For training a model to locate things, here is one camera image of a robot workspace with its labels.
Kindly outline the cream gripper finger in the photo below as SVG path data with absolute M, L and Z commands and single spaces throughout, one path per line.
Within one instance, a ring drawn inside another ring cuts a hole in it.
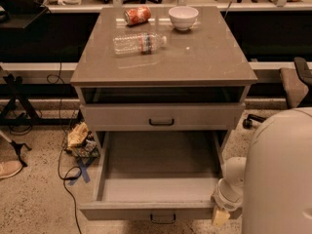
M 214 209 L 212 225 L 220 227 L 222 226 L 230 217 L 230 213 L 228 211 Z

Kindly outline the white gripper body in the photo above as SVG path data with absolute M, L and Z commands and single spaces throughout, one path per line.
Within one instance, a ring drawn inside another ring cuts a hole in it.
M 221 209 L 234 212 L 243 205 L 243 185 L 233 185 L 222 178 L 215 186 L 213 197 Z

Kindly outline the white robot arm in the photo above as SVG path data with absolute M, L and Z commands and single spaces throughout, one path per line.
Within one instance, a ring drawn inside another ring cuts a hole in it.
M 242 212 L 242 234 L 312 234 L 312 108 L 277 113 L 255 130 L 248 155 L 221 166 L 213 225 Z

